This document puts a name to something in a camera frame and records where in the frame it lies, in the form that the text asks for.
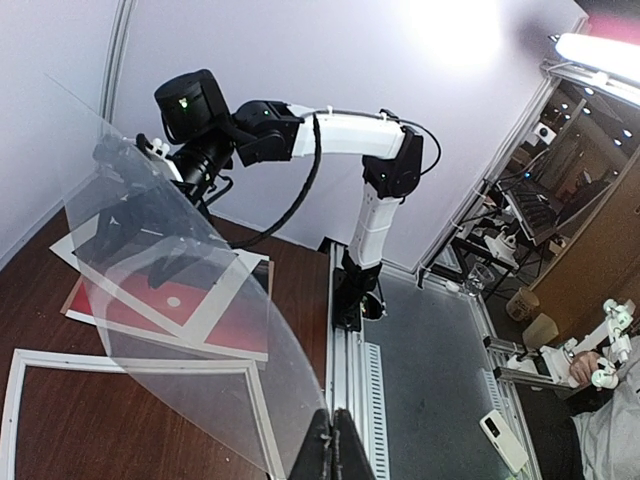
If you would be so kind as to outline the clear acrylic sheet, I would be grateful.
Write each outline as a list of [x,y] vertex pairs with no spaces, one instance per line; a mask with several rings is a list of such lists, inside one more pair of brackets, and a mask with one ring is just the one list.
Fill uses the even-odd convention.
[[136,147],[52,79],[46,152],[106,354],[139,384],[274,479],[291,476],[324,398],[255,277]]

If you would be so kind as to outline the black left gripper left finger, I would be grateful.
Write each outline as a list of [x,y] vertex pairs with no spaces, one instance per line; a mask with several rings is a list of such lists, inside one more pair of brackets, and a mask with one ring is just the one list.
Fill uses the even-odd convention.
[[333,431],[327,409],[318,409],[311,419],[289,480],[328,480],[331,477]]

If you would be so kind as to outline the white picture frame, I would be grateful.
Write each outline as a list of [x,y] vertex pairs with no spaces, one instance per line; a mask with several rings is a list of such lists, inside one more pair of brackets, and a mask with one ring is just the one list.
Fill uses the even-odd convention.
[[29,367],[143,376],[243,376],[261,451],[266,462],[266,473],[272,479],[286,477],[258,368],[252,360],[127,359],[16,348],[9,368],[1,416],[1,477],[3,479],[15,477],[22,391],[26,369]]

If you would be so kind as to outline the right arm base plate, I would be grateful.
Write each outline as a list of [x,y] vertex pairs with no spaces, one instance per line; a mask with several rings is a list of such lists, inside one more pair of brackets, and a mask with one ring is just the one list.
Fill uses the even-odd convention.
[[350,332],[362,330],[362,323],[366,320],[361,316],[360,303],[366,293],[371,292],[385,302],[380,271],[381,265],[356,272],[342,268],[334,271],[332,324],[335,328]]

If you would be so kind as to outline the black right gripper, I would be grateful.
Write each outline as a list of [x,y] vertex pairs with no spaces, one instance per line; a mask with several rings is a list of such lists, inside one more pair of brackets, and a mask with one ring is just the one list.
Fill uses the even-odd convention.
[[225,140],[191,141],[161,158],[143,134],[106,135],[92,157],[108,179],[92,240],[92,265],[103,274],[142,273],[157,289],[170,281],[213,287],[233,261],[213,232],[204,195],[232,153]]

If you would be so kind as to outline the operator hand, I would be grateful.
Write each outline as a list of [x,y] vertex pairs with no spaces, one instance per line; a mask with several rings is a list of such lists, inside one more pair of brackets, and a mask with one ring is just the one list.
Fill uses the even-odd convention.
[[599,370],[603,357],[595,351],[584,351],[575,355],[569,367],[571,377],[581,387],[592,384],[592,375]]

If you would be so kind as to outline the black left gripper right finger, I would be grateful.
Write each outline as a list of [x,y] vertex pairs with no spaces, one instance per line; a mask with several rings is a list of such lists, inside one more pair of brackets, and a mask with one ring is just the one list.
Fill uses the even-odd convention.
[[332,478],[374,480],[356,425],[346,409],[334,412],[332,433]]

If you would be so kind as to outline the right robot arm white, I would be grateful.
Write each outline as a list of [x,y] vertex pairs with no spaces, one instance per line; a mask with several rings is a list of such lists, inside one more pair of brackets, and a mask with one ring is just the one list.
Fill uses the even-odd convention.
[[386,110],[365,114],[314,110],[280,101],[250,101],[234,115],[206,105],[162,107],[166,141],[106,136],[94,157],[115,167],[138,152],[155,163],[191,203],[203,208],[213,178],[238,155],[249,167],[322,154],[359,155],[364,194],[356,230],[343,253],[339,288],[367,293],[378,282],[382,250],[398,206],[418,186],[427,130]]

